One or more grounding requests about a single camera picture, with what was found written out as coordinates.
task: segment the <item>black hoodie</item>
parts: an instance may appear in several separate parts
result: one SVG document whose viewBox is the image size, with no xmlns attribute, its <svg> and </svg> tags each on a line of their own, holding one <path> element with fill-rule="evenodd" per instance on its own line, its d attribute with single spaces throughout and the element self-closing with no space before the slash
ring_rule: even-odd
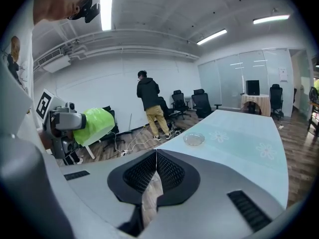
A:
<svg viewBox="0 0 319 239">
<path fill-rule="evenodd" d="M 159 96 L 160 89 L 153 78 L 142 78 L 138 83 L 137 95 L 142 98 L 144 111 L 147 108 L 160 105 Z"/>
</svg>

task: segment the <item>black hair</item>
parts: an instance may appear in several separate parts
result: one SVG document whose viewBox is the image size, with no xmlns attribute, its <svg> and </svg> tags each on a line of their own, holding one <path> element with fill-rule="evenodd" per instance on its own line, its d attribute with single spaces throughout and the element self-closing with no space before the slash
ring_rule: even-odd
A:
<svg viewBox="0 0 319 239">
<path fill-rule="evenodd" d="M 143 78 L 148 76 L 146 71 L 139 71 L 138 77 L 141 76 L 141 75 L 143 76 Z"/>
</svg>

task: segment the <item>khaki pants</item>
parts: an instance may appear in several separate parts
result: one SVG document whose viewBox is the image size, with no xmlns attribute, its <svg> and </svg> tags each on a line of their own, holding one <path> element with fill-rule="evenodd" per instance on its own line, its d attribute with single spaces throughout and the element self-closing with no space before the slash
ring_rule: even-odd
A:
<svg viewBox="0 0 319 239">
<path fill-rule="evenodd" d="M 155 119 L 158 120 L 160 127 L 164 131 L 166 135 L 169 135 L 168 126 L 166 120 L 164 119 L 163 111 L 160 106 L 153 106 L 146 109 L 146 116 L 148 117 L 148 121 L 150 123 L 151 130 L 155 136 L 159 135 L 158 128 L 155 125 Z"/>
</svg>

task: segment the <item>green plastic bag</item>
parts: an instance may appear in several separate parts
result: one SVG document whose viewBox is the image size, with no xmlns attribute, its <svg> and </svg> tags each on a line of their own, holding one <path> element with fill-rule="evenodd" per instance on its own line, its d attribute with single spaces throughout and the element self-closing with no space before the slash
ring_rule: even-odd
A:
<svg viewBox="0 0 319 239">
<path fill-rule="evenodd" d="M 113 116 L 102 108 L 91 108 L 84 112 L 86 125 L 84 129 L 74 130 L 76 142 L 89 146 L 109 133 L 115 126 Z"/>
</svg>

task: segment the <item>wall-mounted air conditioning unit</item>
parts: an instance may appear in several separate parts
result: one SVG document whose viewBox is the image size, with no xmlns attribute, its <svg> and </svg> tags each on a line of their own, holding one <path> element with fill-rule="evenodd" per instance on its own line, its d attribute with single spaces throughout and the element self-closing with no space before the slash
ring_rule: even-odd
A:
<svg viewBox="0 0 319 239">
<path fill-rule="evenodd" d="M 70 63 L 70 58 L 68 55 L 59 57 L 57 59 L 54 59 L 52 62 L 46 64 L 45 66 L 43 66 L 44 70 L 50 72 L 50 73 L 54 73 L 64 67 L 67 67 L 71 65 Z"/>
<path fill-rule="evenodd" d="M 71 65 L 68 55 L 62 53 L 62 49 L 56 49 L 45 57 L 37 61 L 36 67 L 42 67 L 44 70 L 54 73 L 64 67 Z"/>
</svg>

